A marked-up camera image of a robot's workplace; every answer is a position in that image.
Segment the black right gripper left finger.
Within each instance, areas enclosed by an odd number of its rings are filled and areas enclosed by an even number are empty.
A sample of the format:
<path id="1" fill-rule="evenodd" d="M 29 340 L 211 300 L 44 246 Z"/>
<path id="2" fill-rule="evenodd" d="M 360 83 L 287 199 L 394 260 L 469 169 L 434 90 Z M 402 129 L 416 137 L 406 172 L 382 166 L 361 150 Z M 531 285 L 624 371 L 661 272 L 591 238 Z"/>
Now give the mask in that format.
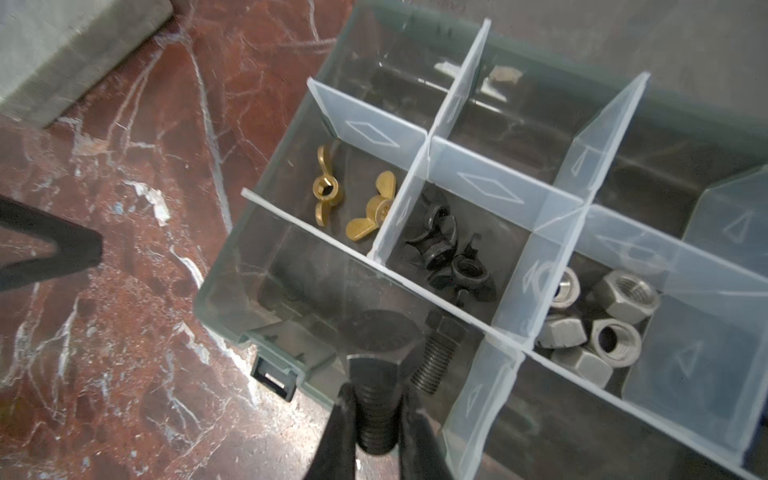
<path id="1" fill-rule="evenodd" d="M 356 469 L 357 401 L 353 386 L 341 386 L 304 480 L 352 480 Z"/>

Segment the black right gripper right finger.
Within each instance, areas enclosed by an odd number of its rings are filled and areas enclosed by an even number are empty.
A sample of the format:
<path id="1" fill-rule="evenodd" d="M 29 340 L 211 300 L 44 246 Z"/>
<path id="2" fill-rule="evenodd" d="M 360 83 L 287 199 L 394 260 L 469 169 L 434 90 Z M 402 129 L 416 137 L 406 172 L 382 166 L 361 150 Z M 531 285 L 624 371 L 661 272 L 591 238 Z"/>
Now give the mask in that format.
<path id="1" fill-rule="evenodd" d="M 453 478 L 432 430 L 419 392 L 405 386 L 398 418 L 399 473 L 403 480 Z"/>

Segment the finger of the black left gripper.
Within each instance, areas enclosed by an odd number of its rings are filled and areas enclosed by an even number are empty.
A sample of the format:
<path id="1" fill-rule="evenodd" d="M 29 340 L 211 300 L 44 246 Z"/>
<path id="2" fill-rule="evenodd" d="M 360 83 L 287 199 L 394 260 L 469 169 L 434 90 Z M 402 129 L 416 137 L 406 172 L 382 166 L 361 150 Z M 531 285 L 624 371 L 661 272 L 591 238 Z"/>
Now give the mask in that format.
<path id="1" fill-rule="evenodd" d="M 1 197 L 1 227 L 53 244 L 47 257 L 28 258 L 1 267 L 1 291 L 63 277 L 98 266 L 103 236 L 62 217 Z"/>

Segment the black hex bolt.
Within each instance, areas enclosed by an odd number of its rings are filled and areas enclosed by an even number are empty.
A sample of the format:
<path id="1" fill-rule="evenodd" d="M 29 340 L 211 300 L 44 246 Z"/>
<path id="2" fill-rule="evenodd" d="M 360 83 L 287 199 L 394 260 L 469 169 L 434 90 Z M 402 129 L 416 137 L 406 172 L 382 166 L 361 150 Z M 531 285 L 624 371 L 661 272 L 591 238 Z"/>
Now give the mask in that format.
<path id="1" fill-rule="evenodd" d="M 338 334 L 358 404 L 357 443 L 370 455 L 385 455 L 399 438 L 403 391 L 422 365 L 424 333 L 402 313 L 367 310 L 343 321 Z"/>

